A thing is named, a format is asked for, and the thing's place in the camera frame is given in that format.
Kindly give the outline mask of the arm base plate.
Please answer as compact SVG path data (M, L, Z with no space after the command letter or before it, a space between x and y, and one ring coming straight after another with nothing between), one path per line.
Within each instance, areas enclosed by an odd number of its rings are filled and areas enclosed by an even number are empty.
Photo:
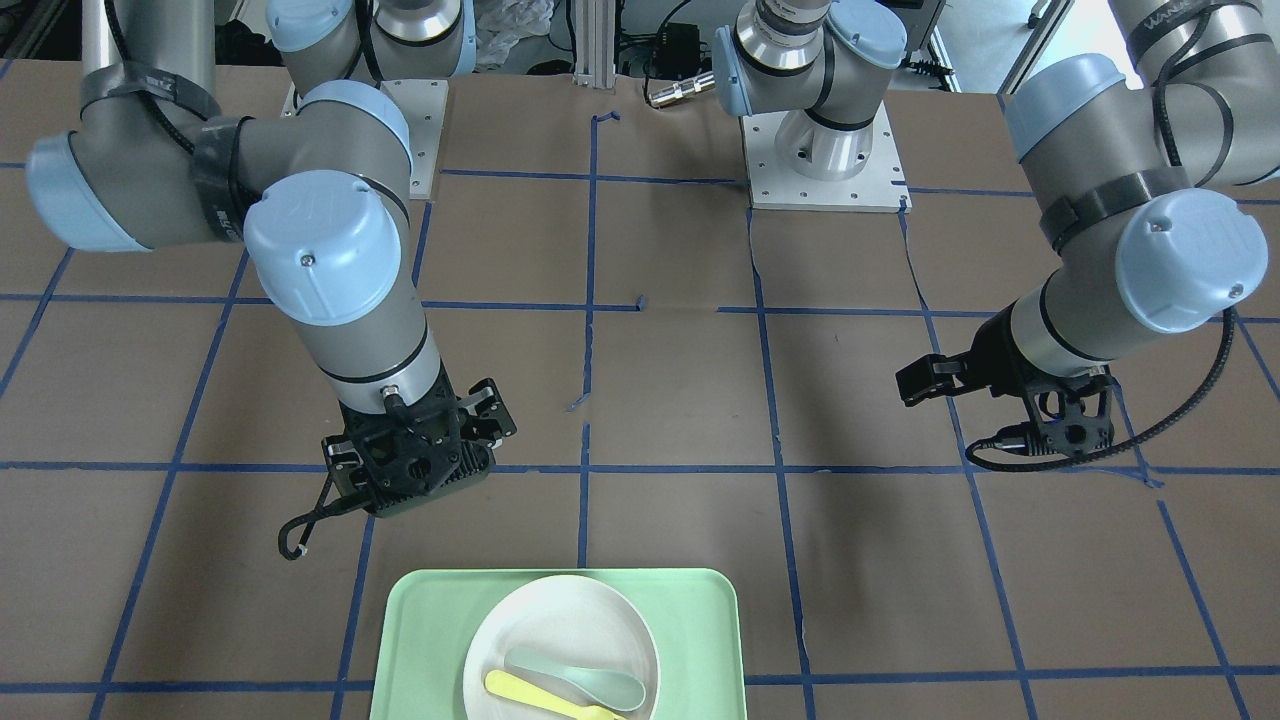
M343 102L370 111L388 124L410 159L410 197L429 200L436 177L449 83L445 79L392 79L378 87L334 79L310 94L289 87L280 115L294 117L311 102Z
M756 210L906 213L913 209L886 105L851 132L805 111L741 119L751 206Z

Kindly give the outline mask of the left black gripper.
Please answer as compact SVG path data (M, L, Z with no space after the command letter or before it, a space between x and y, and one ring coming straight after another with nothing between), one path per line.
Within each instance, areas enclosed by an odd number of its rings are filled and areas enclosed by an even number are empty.
M965 354L927 354L895 373L905 407L929 398L987 388L995 397L1020 397L1034 416L1060 420L1068 407L1097 397L1098 419L1110 419L1110 382L1093 380L1106 368L1079 354L1048 319L1042 300L1018 300L986 322Z

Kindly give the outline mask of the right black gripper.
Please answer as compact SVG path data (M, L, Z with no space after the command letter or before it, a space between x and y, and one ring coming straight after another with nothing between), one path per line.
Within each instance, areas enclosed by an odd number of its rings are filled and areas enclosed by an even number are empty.
M389 518L485 479L517 425L492 378L465 397L440 378L416 404L383 395L379 414L340 407L344 430L323 439L326 480L339 498L324 518L364 510Z

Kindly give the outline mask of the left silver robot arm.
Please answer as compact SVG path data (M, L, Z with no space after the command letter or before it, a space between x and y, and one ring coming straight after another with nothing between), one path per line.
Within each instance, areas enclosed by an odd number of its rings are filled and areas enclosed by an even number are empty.
M1004 113L1061 265L957 356L896 375L908 406L1039 395L1253 293L1260 223L1224 193L1277 178L1277 47L1260 1L1114 1L1143 88L1107 56L1056 61Z

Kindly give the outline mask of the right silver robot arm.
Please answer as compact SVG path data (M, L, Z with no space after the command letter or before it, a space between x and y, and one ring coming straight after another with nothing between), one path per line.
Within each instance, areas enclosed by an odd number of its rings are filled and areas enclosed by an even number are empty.
M40 140L26 183L86 252L241 243L340 405L339 498L378 518L484 479L515 424L493 380L457 395L404 258L415 151L387 88L474 68L468 1L271 1L298 105L224 113L210 1L88 1L79 128Z

